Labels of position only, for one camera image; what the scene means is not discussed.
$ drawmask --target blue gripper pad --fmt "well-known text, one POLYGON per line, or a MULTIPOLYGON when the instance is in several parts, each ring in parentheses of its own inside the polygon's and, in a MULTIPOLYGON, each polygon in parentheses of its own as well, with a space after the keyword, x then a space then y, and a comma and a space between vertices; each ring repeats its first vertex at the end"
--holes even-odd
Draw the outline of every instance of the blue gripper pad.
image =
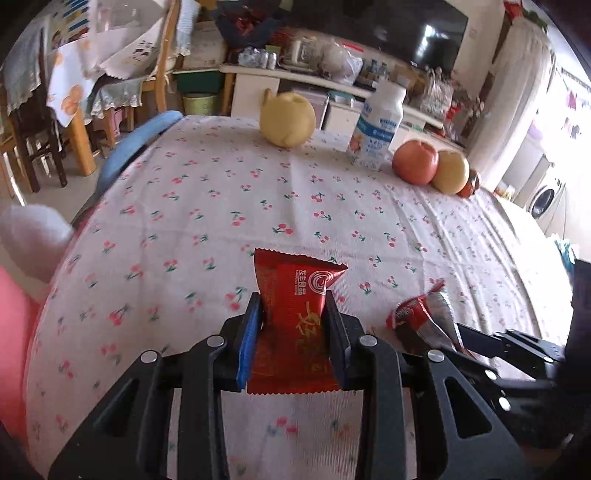
POLYGON ((242 318, 242 321, 246 323, 246 328, 238 352, 236 384, 242 389, 246 388, 246 382, 251 377, 252 363, 255 358, 256 336, 261 325, 262 315, 261 296, 258 293, 253 293, 242 318))

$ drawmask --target washing machine door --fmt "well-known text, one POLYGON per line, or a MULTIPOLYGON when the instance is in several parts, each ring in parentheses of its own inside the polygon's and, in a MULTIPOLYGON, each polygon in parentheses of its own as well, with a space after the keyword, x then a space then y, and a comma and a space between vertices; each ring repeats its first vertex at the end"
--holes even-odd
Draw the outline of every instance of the washing machine door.
POLYGON ((528 211, 534 219, 540 218, 550 208, 556 197, 556 187, 544 186, 534 195, 528 211))

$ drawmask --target hanging clothes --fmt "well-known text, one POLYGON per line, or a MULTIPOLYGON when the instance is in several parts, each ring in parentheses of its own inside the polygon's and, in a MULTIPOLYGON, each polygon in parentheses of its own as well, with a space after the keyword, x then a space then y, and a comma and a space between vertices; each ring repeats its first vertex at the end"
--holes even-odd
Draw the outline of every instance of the hanging clothes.
POLYGON ((572 108, 573 110, 577 109, 577 97, 572 90, 569 92, 569 98, 566 102, 566 106, 572 108))

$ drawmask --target yellow bucket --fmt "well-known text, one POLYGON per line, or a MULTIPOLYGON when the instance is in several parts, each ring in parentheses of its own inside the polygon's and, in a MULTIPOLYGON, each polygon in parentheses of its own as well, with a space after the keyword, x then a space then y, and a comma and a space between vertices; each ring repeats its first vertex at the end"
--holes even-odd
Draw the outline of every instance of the yellow bucket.
POLYGON ((183 96, 185 115, 217 115, 219 95, 188 93, 183 96))

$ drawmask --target plastic bag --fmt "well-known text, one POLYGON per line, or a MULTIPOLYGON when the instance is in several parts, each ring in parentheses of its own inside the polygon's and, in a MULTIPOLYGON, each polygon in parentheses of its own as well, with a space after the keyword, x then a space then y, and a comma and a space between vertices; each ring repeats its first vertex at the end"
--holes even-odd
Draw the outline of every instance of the plastic bag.
POLYGON ((443 122, 452 105, 452 97, 453 86, 431 70, 427 86, 418 99, 417 107, 420 111, 443 122))
POLYGON ((337 42, 324 46, 320 68, 333 82, 353 85, 362 67, 361 52, 353 46, 340 45, 337 42))

